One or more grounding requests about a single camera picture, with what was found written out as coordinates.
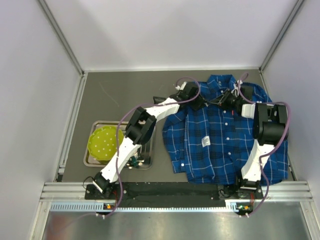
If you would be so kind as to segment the blue plaid shirt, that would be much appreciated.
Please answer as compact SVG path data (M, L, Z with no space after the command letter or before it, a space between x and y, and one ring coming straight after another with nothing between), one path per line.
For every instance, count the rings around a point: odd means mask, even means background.
M236 87L230 74L211 75L200 82L200 95L212 101ZM233 185L254 144L252 127L253 119L213 104L197 111L186 106L168 116L162 138L173 172L185 173L194 184ZM270 185L288 179L288 166L288 141L284 141L263 169Z

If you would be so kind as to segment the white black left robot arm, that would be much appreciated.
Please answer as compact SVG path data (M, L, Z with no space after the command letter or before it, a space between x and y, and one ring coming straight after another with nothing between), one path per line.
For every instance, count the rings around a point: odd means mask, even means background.
M125 130L99 128L91 134L88 150L91 156L107 161L107 165L92 179L92 184L103 195L108 196L128 160L152 137L158 121L176 114L184 106L198 107L202 104L200 84L184 82L176 86L177 93L159 103L143 103L128 112L131 116Z

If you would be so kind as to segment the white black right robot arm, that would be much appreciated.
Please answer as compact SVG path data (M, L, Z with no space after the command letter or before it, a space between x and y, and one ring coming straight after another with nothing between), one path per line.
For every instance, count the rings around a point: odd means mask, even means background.
M291 112L285 103L253 101L253 93L254 88L247 85L235 91L226 89L209 103L253 120L253 147L236 179L236 186L239 192L254 193L260 187L261 178L266 177L263 169L269 156L288 137Z

